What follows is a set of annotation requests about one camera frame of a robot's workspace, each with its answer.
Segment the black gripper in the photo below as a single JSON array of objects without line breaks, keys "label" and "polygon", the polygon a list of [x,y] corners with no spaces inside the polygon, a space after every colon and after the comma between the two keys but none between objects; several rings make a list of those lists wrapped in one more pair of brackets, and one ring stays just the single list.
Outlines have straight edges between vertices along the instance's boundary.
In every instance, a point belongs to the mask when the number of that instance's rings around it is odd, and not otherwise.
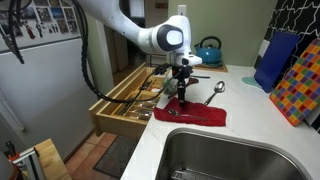
[{"label": "black gripper", "polygon": [[192,67],[189,65],[173,65],[172,77],[178,80],[178,99],[179,106],[183,107],[185,102],[185,80],[190,77],[193,72]]}]

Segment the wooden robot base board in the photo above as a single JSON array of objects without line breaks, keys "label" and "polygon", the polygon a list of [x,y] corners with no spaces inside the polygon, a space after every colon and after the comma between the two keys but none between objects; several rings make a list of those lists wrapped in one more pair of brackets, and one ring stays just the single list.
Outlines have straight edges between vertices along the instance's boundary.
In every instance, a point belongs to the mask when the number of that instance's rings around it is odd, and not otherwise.
[{"label": "wooden robot base board", "polygon": [[51,139],[35,145],[46,180],[72,180]]}]

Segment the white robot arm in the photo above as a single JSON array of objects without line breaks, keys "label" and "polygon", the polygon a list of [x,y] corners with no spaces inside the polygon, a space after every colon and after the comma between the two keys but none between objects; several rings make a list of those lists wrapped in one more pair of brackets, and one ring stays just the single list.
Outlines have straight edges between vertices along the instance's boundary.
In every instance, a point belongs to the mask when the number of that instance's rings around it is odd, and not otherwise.
[{"label": "white robot arm", "polygon": [[202,63],[202,59],[191,51],[191,27],[186,16],[173,15],[156,26],[145,27],[138,24],[136,18],[123,13],[122,0],[72,1],[80,11],[126,37],[144,53],[173,53],[178,99],[180,104],[185,102],[185,79],[190,76],[194,65]]}]

